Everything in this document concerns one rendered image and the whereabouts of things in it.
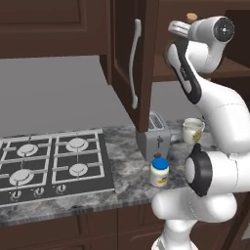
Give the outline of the dark brown lower cabinet door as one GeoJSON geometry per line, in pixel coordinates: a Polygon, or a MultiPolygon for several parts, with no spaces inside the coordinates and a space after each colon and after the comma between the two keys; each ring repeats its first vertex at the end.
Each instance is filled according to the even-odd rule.
{"type": "Polygon", "coordinates": [[[117,210],[117,250],[151,250],[165,222],[152,213],[151,204],[117,210]]]}

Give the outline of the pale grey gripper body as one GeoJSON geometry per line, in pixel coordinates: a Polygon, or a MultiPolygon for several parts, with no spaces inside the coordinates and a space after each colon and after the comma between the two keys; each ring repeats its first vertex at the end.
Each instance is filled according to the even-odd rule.
{"type": "Polygon", "coordinates": [[[178,36],[191,39],[190,24],[182,21],[171,21],[168,30],[178,36]]]}

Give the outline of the dark brown open cabinet door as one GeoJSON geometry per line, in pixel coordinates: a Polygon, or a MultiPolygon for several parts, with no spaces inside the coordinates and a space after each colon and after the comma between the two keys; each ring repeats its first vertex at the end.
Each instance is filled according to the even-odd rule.
{"type": "Polygon", "coordinates": [[[148,127],[158,4],[159,0],[112,0],[112,87],[140,132],[145,132],[148,127]],[[142,38],[139,54],[139,107],[133,110],[128,67],[135,19],[142,21],[142,38]]]}

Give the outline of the white jar with blue lid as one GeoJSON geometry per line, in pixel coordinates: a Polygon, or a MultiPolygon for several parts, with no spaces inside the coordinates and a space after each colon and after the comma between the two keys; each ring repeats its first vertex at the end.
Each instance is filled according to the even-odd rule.
{"type": "Polygon", "coordinates": [[[169,165],[165,158],[154,158],[150,165],[150,183],[155,187],[165,187],[168,182],[169,165]]]}

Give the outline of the cream floral mug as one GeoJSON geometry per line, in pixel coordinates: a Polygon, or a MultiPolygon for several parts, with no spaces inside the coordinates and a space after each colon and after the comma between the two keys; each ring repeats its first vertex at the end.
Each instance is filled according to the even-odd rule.
{"type": "Polygon", "coordinates": [[[189,145],[195,145],[201,138],[205,123],[197,118],[187,118],[183,123],[183,140],[189,145]]]}

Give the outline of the black gas hob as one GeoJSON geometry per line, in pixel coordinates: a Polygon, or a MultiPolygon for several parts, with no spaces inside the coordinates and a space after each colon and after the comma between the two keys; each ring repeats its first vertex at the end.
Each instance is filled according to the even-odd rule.
{"type": "Polygon", "coordinates": [[[0,139],[0,207],[113,190],[101,129],[0,139]],[[63,194],[59,185],[66,185],[63,194]],[[18,201],[11,200],[15,190],[18,201]]]}

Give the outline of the dark brown drawer front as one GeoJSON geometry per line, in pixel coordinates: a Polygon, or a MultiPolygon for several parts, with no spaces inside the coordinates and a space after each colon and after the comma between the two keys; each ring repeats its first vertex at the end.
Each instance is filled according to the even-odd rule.
{"type": "Polygon", "coordinates": [[[117,210],[0,228],[0,250],[117,250],[117,210]]]}

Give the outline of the dark brown closed cabinet door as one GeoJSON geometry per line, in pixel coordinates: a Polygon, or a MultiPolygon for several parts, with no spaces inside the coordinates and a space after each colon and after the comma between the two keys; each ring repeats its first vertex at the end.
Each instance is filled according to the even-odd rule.
{"type": "Polygon", "coordinates": [[[105,55],[110,0],[0,0],[0,59],[105,55]]]}

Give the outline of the grey toaster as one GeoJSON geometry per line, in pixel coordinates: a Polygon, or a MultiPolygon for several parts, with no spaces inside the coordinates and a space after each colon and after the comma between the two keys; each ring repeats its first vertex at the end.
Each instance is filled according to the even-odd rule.
{"type": "Polygon", "coordinates": [[[171,143],[171,133],[162,116],[151,111],[146,132],[136,132],[138,148],[146,161],[155,157],[166,158],[171,143]]]}

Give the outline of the dark brown cabinet with shelf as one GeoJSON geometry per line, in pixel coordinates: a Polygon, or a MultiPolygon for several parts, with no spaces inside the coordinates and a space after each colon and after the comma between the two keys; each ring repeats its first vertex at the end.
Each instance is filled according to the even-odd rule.
{"type": "Polygon", "coordinates": [[[201,19],[226,16],[234,24],[234,36],[227,44],[219,68],[208,78],[250,76],[250,0],[159,0],[153,81],[174,81],[176,76],[164,59],[165,47],[176,39],[168,31],[170,21],[186,21],[188,13],[201,19]]]}

